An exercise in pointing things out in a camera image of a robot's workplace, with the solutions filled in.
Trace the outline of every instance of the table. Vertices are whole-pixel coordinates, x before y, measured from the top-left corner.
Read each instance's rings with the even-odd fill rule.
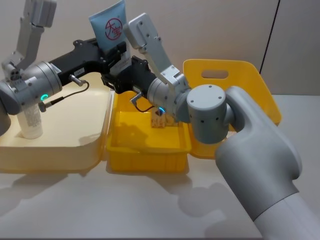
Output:
[[[297,147],[294,183],[320,217],[320,96],[274,96],[279,128]],[[213,160],[188,174],[0,174],[0,237],[260,238]]]

